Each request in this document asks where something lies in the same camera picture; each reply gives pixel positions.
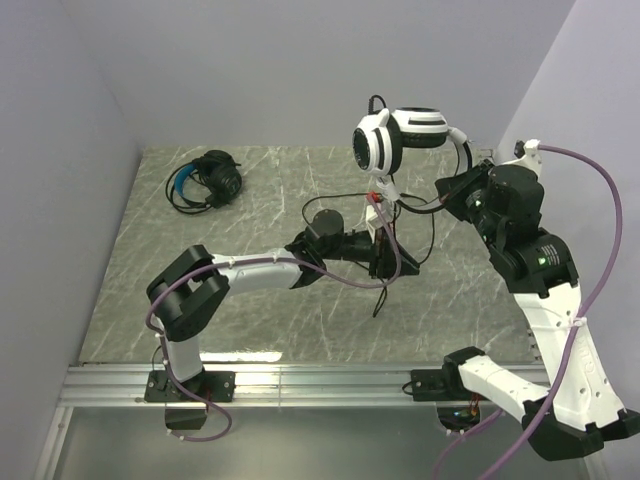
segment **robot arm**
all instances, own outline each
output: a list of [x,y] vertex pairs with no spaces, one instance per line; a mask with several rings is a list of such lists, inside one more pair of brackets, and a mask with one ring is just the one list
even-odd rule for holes
[[[484,161],[468,172],[436,181],[439,197],[458,220],[472,223],[530,325],[549,380],[558,372],[569,329],[580,326],[573,355],[553,409],[530,438],[547,460],[589,455],[604,442],[640,431],[640,417],[626,410],[606,378],[581,302],[571,253],[539,227],[544,190],[538,183],[538,142],[519,145],[520,157],[494,166]],[[445,358],[450,386],[477,392],[526,428],[548,390],[495,364],[477,348]]]
[[[398,249],[400,275],[418,275],[420,266],[416,260],[400,245]],[[274,262],[264,263],[265,257],[274,257]],[[275,261],[287,257],[323,270],[324,260],[358,261],[368,264],[371,277],[379,279],[391,278],[396,271],[395,255],[384,229],[345,233],[342,216],[335,210],[319,212],[293,242],[265,254],[230,257],[212,255],[202,245],[189,247],[147,287],[152,303],[179,278],[200,267],[213,263],[230,266],[194,277],[193,283],[178,287],[156,309],[156,326],[164,330],[168,360],[180,383],[203,372],[198,335],[225,298],[264,288],[306,287],[322,276],[308,267]],[[252,259],[258,262],[251,264]]]

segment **metal frame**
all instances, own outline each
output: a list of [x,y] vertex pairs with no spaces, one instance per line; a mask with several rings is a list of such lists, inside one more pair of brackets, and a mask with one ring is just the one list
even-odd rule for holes
[[[549,385],[542,364],[501,365],[532,383]],[[205,363],[207,370],[236,373],[233,403],[243,407],[407,407],[420,408],[401,392],[414,369],[440,369],[440,364],[305,365]],[[71,367],[65,378],[58,408],[38,463],[36,480],[51,480],[74,408],[165,408],[201,404],[147,404],[144,391],[151,365],[105,364]],[[463,403],[448,402],[451,405]],[[584,459],[589,478],[609,478],[600,453]]]
[[35,480],[53,479],[72,415],[73,407],[58,407],[53,413],[51,426],[33,477]]

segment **black clamp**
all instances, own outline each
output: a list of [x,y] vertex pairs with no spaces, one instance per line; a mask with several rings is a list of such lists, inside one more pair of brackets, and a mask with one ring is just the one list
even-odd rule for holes
[[458,367],[467,360],[484,355],[477,347],[467,347],[444,357],[440,369],[411,370],[411,381],[402,390],[413,397],[414,402],[469,401],[473,392],[464,388]]
[[[213,403],[231,403],[236,388],[235,372],[210,372],[202,370],[195,377],[182,383],[182,386],[201,398]],[[144,392],[146,403],[184,403],[194,400],[171,382],[167,372],[154,370],[149,373]],[[205,408],[166,408],[165,425],[169,430],[200,430],[207,419]]]

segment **floor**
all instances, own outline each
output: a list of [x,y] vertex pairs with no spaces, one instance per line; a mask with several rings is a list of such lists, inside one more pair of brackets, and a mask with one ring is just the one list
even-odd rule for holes
[[[164,197],[166,178],[211,148],[144,152],[80,361],[149,361],[157,340],[143,323],[146,286],[188,246],[201,243],[211,253],[226,255],[266,252],[303,230],[300,209],[311,197],[373,188],[349,148],[222,147],[242,164],[242,193],[231,206],[181,215]],[[433,181],[451,175],[455,165],[453,149],[405,150],[396,181],[402,191],[432,198]],[[195,197],[202,193],[195,184],[189,188]],[[322,200],[308,212],[337,209],[346,227],[364,228],[364,206],[361,198]],[[420,259],[428,250],[430,228],[428,217],[405,212],[398,239]],[[328,266],[367,280],[353,264]],[[492,270],[475,230],[446,212],[436,215],[433,254],[420,276],[392,285],[382,312],[372,318],[378,293],[321,279],[295,291],[235,296],[203,332],[201,349],[227,360],[381,363],[438,362],[477,345],[499,361],[533,358],[524,316]]]

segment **headphones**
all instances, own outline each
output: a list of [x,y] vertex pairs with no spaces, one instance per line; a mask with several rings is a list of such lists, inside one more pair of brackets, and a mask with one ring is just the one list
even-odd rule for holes
[[449,127],[435,108],[403,107],[393,113],[384,108],[373,111],[374,95],[369,100],[369,115],[353,132],[353,153],[358,166],[374,177],[393,175],[400,168],[403,148],[438,148],[451,138],[458,150],[471,160],[467,136]]
[[[236,167],[240,164],[222,150],[210,150],[202,157],[181,165],[167,179],[165,195],[169,203],[181,213],[195,215],[211,208],[220,208],[231,203],[242,188],[242,177]],[[187,178],[207,187],[210,192],[204,201],[195,201],[185,197],[184,183]],[[175,202],[178,194],[185,205]]]

